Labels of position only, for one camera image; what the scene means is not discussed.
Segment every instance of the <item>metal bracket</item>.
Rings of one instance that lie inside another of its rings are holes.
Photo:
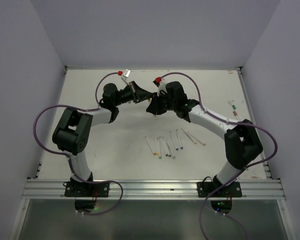
[[[196,190],[198,192],[199,198],[206,198],[209,193],[214,190],[212,181],[199,181],[196,183]],[[242,191],[241,186],[238,181],[231,183],[230,185],[222,188],[220,191],[216,192],[212,197],[217,198],[241,198]]]
[[[96,197],[97,194],[98,198],[107,198],[109,196],[110,183],[85,183],[70,180],[64,182],[63,186],[65,186],[65,197]]]

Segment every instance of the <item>white marker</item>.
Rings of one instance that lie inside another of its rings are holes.
[[[184,149],[184,146],[182,145],[182,141],[181,141],[181,137],[180,137],[180,134],[178,132],[178,129],[175,130],[175,131],[176,131],[176,136],[177,136],[179,144],[180,144],[180,149]]]
[[[159,152],[158,152],[158,141],[157,141],[157,136],[154,135],[154,146],[155,146],[155,155],[159,155]]]
[[[182,128],[182,131],[190,139],[190,141],[193,142],[193,144],[197,144],[197,142],[195,140],[193,140],[192,137],[183,128]]]
[[[188,134],[194,139],[196,140],[198,143],[200,143],[202,146],[205,146],[206,144],[202,141],[200,141],[198,138],[196,138],[195,136],[193,136],[192,134],[190,134],[190,132],[188,132]]]
[[[168,139],[168,138],[166,139],[166,143],[167,143],[167,145],[168,145],[168,148],[170,149],[170,152],[171,152],[172,158],[173,158],[173,159],[175,159],[175,158],[176,158],[176,155],[175,155],[175,152],[174,152],[173,148],[171,147],[171,144],[170,144],[170,142],[169,142],[169,139]]]
[[[162,146],[163,146],[163,150],[164,150],[165,156],[168,157],[170,153],[169,153],[169,149],[167,147],[167,143],[166,143],[164,137],[161,137],[161,139],[162,139]]]
[[[162,157],[161,157],[161,156],[162,156],[162,153],[161,153],[161,147],[162,147],[162,146],[161,146],[161,141],[160,141],[159,138],[157,138],[156,140],[159,142],[159,159],[161,159],[161,158],[162,158]]]
[[[150,148],[152,154],[153,154],[153,155],[156,155],[156,154],[155,154],[155,151],[154,151],[153,147],[151,146],[151,144],[150,144],[150,142],[149,142],[149,140],[148,140],[147,137],[145,137],[145,140],[146,140],[146,143],[148,144],[148,146],[149,146],[149,148]]]
[[[173,143],[173,146],[174,146],[175,150],[178,151],[179,148],[178,148],[177,142],[176,142],[174,136],[172,135],[172,132],[171,132],[171,131],[170,131],[170,137],[171,137],[171,139],[172,139],[172,143]]]

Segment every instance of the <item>purple cable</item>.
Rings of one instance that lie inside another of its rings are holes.
[[[198,98],[199,98],[199,104],[200,104],[200,107],[202,108],[202,110],[204,110],[208,115],[210,115],[211,117],[223,122],[223,123],[227,123],[226,120],[214,115],[213,113],[209,112],[205,107],[204,105],[202,104],[202,100],[201,100],[201,93],[200,93],[200,90],[199,90],[199,87],[197,85],[197,83],[195,82],[195,80],[193,80],[189,75],[185,74],[185,73],[182,73],[182,72],[169,72],[163,76],[161,76],[161,78],[163,79],[164,77],[167,77],[169,75],[182,75],[186,78],[188,78],[191,82],[193,82],[196,90],[197,90],[197,93],[198,93]],[[243,170],[241,170],[240,172],[238,172],[235,176],[233,176],[229,181],[227,181],[226,183],[224,183],[223,185],[221,185],[220,187],[218,187],[217,189],[215,189],[214,191],[212,191],[203,201],[203,204],[201,206],[201,209],[200,209],[200,213],[199,213],[199,223],[200,223],[200,229],[201,229],[201,232],[203,234],[203,236],[205,237],[206,240],[209,240],[207,234],[205,233],[205,230],[202,226],[202,214],[203,214],[203,210],[204,210],[204,207],[208,201],[208,199],[213,196],[216,192],[218,192],[219,190],[221,190],[222,188],[224,188],[225,186],[227,186],[229,183],[233,182],[236,180],[236,178],[238,178],[246,169],[254,166],[254,165],[257,165],[257,164],[261,164],[261,163],[264,163],[266,161],[269,161],[270,159],[272,159],[278,152],[278,143],[275,139],[275,137],[268,131],[266,130],[265,128],[261,127],[261,126],[257,126],[257,125],[254,125],[254,124],[250,124],[250,123],[243,123],[243,122],[233,122],[233,121],[230,121],[228,124],[231,124],[231,125],[240,125],[240,126],[246,126],[246,127],[252,127],[252,128],[256,128],[256,129],[260,129],[261,131],[263,131],[264,133],[266,133],[273,141],[274,143],[274,151],[273,153],[266,157],[265,159],[263,160],[260,160],[260,161],[257,161],[255,163],[251,163],[249,165],[247,165]],[[235,219],[234,217],[230,216],[230,215],[226,215],[227,217],[231,218],[232,220],[236,221],[243,229],[244,231],[244,234],[245,234],[245,239],[249,239],[249,235],[246,231],[246,229],[244,228],[243,224],[240,223],[237,219]]]
[[[96,103],[98,104],[99,107],[100,107],[100,103],[99,103],[99,100],[98,100],[98,97],[97,97],[98,89],[99,89],[99,87],[100,87],[100,84],[101,84],[107,77],[109,77],[109,76],[111,76],[111,75],[118,75],[118,72],[111,72],[111,73],[105,75],[105,76],[100,80],[100,82],[98,83],[98,85],[96,86],[95,94],[94,94],[94,95],[95,95]]]
[[[49,107],[46,107],[45,109],[43,109],[41,112],[39,112],[39,114],[35,117],[34,119],[34,122],[33,122],[33,127],[32,127],[32,133],[33,133],[33,137],[36,141],[36,143],[45,151],[51,153],[51,154],[57,154],[57,155],[63,155],[63,156],[66,156],[68,158],[68,162],[69,162],[69,167],[70,167],[70,170],[71,172],[73,173],[73,175],[79,179],[80,181],[82,181],[83,183],[87,183],[87,184],[99,184],[99,183],[115,183],[115,184],[118,184],[119,187],[121,188],[121,195],[120,195],[120,198],[118,199],[118,201],[116,202],[115,205],[113,205],[112,207],[110,207],[109,209],[107,210],[104,210],[104,211],[101,211],[101,212],[96,212],[96,213],[92,213],[92,212],[82,212],[84,215],[90,215],[90,216],[96,216],[96,215],[101,215],[101,214],[105,214],[109,211],[111,211],[112,209],[114,209],[116,206],[118,206],[121,202],[121,199],[124,195],[124,189],[122,187],[122,185],[117,182],[117,181],[114,181],[114,180],[106,180],[106,181],[86,181],[84,180],[83,178],[81,178],[80,176],[78,176],[73,168],[73,165],[72,165],[72,162],[71,162],[71,156],[65,152],[60,152],[60,151],[53,151],[49,148],[47,148],[46,146],[44,146],[39,138],[38,138],[38,135],[37,135],[37,124],[38,124],[38,120],[40,118],[40,116],[50,110],[50,109],[54,109],[54,108],[70,108],[70,109],[73,109],[73,110],[77,110],[77,111],[82,111],[82,112],[92,112],[92,111],[98,111],[100,108],[93,108],[93,109],[81,109],[81,108],[78,108],[78,107],[75,107],[75,106],[70,106],[70,105],[64,105],[64,104],[59,104],[59,105],[54,105],[54,106],[49,106]]]

